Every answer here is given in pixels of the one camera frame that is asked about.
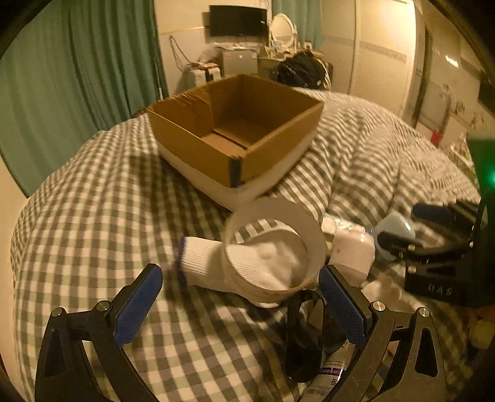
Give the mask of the white round bottle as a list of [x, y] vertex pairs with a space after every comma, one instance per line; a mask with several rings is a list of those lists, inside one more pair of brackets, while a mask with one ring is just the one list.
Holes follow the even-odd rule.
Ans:
[[351, 286], [359, 287], [367, 280], [374, 259], [375, 245], [371, 234], [346, 229], [336, 231], [330, 264]]

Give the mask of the white toothpaste tube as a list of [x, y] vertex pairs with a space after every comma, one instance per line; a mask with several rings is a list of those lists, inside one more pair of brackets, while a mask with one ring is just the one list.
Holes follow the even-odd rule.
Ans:
[[347, 371], [354, 355], [356, 345], [348, 340], [330, 355], [312, 383], [299, 398], [301, 402], [321, 402], [335, 388], [342, 375]]

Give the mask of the white sock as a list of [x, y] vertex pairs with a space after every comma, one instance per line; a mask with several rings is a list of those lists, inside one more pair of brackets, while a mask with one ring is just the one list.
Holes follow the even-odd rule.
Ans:
[[289, 228], [271, 228], [243, 244], [185, 237], [177, 257], [177, 269], [187, 286], [252, 297], [226, 274], [227, 262], [247, 281], [247, 288], [262, 287], [272, 295], [298, 286], [308, 270], [302, 239]]

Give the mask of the black sunglasses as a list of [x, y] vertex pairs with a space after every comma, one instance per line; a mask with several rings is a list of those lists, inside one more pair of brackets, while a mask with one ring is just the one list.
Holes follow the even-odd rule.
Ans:
[[284, 369], [297, 383], [313, 380], [325, 359], [347, 340], [324, 298], [311, 290], [290, 297], [286, 329]]

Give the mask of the tissue pack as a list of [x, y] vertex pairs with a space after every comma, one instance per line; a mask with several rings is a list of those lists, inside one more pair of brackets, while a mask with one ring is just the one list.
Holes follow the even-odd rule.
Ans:
[[371, 233], [370, 229], [366, 229], [364, 226], [344, 220], [340, 217], [331, 214], [324, 214], [322, 217], [321, 230], [325, 235], [334, 236], [337, 231], [358, 231], [362, 233]]

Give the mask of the red fire extinguisher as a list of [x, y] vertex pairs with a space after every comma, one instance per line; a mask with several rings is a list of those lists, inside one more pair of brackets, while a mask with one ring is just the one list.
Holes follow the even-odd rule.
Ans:
[[443, 136], [441, 133], [439, 133], [437, 130], [433, 130], [431, 132], [430, 136], [430, 142], [432, 145], [438, 148], [438, 146], [441, 144], [441, 141], [443, 139]]

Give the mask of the grey checkered bed cover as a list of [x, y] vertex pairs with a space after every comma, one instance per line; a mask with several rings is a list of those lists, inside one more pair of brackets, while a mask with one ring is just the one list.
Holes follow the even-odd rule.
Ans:
[[[324, 110], [307, 153], [272, 190], [316, 220], [365, 227], [416, 203], [477, 201], [444, 152], [379, 105], [313, 91]], [[112, 299], [148, 263], [165, 283], [126, 348], [162, 401], [294, 401], [284, 372], [285, 310], [184, 286], [175, 268], [185, 236], [218, 240], [228, 216], [159, 155], [146, 116], [95, 134], [51, 174], [19, 216], [11, 242], [14, 342], [22, 390], [34, 398], [51, 311]]]

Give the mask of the white wardrobe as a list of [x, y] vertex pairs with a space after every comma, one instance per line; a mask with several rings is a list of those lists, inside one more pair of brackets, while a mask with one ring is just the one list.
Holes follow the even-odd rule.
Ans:
[[413, 76], [416, 16], [412, 1], [323, 1], [321, 50], [331, 90], [403, 116]]

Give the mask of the brown cardboard box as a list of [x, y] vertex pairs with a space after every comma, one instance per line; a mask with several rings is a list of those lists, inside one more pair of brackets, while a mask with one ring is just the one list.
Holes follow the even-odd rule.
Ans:
[[324, 103], [235, 75], [151, 105], [159, 153], [197, 190], [235, 211], [266, 194], [304, 156]]

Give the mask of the black bag on chair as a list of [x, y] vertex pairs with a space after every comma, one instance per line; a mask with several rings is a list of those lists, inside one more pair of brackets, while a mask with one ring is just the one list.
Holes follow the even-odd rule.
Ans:
[[330, 76], [325, 64], [310, 50], [296, 53], [275, 70], [277, 82], [310, 90], [330, 90]]

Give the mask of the green curtain right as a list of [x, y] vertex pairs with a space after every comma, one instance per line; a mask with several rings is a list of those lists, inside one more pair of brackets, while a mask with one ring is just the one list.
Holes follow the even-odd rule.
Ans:
[[273, 15], [284, 13], [292, 21], [301, 44], [309, 40], [313, 49], [321, 47], [321, 0], [273, 0], [272, 10]]

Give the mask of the green curtain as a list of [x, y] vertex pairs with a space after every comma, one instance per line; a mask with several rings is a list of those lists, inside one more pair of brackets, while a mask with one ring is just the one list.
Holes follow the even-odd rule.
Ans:
[[1, 55], [1, 156], [25, 195], [168, 95], [151, 1], [37, 1]]
[[313, 49], [321, 47], [321, 0], [273, 0], [272, 10], [273, 15], [284, 13], [292, 21], [301, 44], [309, 40]]

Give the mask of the white oval mirror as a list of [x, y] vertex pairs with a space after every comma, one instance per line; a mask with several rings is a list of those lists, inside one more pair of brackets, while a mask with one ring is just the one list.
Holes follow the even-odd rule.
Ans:
[[297, 29], [292, 20], [284, 13], [276, 14], [269, 25], [273, 47], [289, 51], [296, 46]]

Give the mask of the green curtain left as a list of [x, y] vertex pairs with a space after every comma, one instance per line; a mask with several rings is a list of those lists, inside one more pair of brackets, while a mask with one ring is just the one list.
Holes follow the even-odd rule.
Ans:
[[1, 55], [1, 156], [25, 195], [168, 95], [151, 1], [37, 1]]

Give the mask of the black wall television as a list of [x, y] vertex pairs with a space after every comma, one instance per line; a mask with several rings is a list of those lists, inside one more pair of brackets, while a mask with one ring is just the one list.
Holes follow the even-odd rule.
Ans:
[[210, 35], [264, 37], [268, 32], [267, 10], [259, 7], [211, 5]]

